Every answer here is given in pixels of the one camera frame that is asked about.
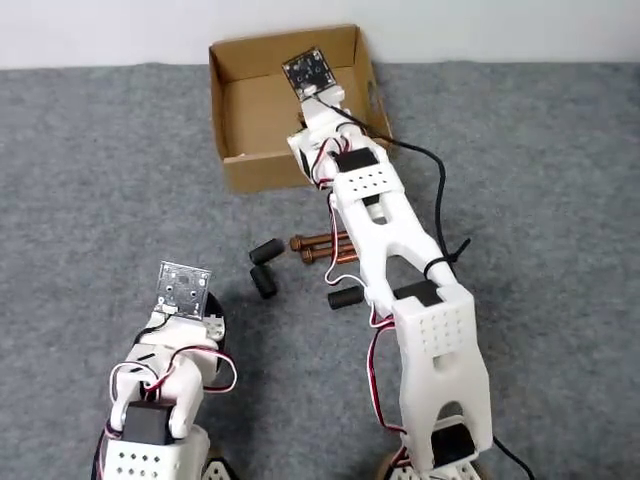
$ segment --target gray carpet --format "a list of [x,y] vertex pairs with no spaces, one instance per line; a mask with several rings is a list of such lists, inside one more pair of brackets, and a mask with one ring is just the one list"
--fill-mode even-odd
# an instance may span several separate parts
[[[545,479],[640,469],[640,68],[380,65],[398,137],[448,164],[445,229],[473,242],[497,435]],[[0,72],[2,478],[89,477],[107,376],[153,304],[163,259],[213,269],[241,380],[200,422],[245,479],[370,479],[397,445],[368,403],[367,309],[331,312],[323,265],[247,250],[326,231],[311,188],[232,195],[209,126],[208,68]],[[395,152],[431,229],[435,169]],[[398,352],[380,348],[397,418]],[[496,479],[524,478],[497,451]]]

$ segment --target screw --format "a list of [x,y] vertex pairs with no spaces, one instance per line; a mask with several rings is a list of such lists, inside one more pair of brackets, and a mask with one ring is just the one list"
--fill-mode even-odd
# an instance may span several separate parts
[[[349,234],[344,230],[338,232],[338,240],[346,240],[349,238]],[[331,234],[324,233],[322,235],[312,235],[311,237],[305,237],[303,235],[294,235],[289,240],[289,246],[294,252],[298,252],[306,247],[312,247],[314,245],[321,245],[323,243],[331,243]]]
[[[303,248],[300,250],[300,258],[307,265],[312,264],[319,258],[330,257],[331,256],[331,247],[326,248]],[[338,245],[338,258],[343,253],[351,253],[355,252],[356,247],[353,246],[352,243],[345,243],[342,245]]]

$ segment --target open cardboard box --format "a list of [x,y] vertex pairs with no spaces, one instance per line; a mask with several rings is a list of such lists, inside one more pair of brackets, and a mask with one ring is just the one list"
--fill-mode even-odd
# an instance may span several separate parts
[[227,181],[236,192],[310,185],[287,137],[302,128],[300,103],[282,64],[319,47],[346,94],[343,107],[390,135],[363,34],[356,25],[213,44],[212,125]]

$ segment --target black rubber cylinder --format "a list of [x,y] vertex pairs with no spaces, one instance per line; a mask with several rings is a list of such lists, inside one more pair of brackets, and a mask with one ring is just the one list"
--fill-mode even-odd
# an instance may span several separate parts
[[360,285],[356,285],[337,292],[331,292],[327,295],[327,300],[329,300],[331,310],[355,305],[364,300],[364,289]]
[[265,265],[256,265],[251,269],[251,278],[253,283],[256,284],[260,296],[265,300],[273,297],[278,293],[278,287],[273,280],[273,275],[269,271],[269,267]]
[[254,265],[262,265],[276,258],[284,252],[284,242],[279,238],[272,238],[249,252],[249,258]]

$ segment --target robotic arm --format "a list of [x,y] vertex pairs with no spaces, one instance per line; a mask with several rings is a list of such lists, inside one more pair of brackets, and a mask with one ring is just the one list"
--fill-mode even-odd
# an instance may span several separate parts
[[[162,263],[151,318],[110,375],[112,408],[94,478],[236,478],[224,460],[210,458],[207,433],[194,424],[204,393],[231,391],[237,380],[233,360],[221,351],[225,322],[208,291],[210,277],[207,270]],[[233,380],[210,386],[222,362]]]
[[[420,225],[386,151],[361,125],[345,121],[345,92],[322,53],[311,50],[283,68],[306,123],[288,138],[289,146],[309,181],[331,188],[333,232],[337,212],[360,260],[372,320],[376,314],[385,318],[371,326],[396,330],[402,358],[398,431],[411,467],[424,479],[459,478],[492,444],[489,377],[476,339],[474,298],[448,263],[439,261],[443,253]],[[332,266],[336,253],[334,248]],[[404,257],[425,280],[392,290],[386,278],[390,256]],[[452,402],[462,411],[446,415]]]

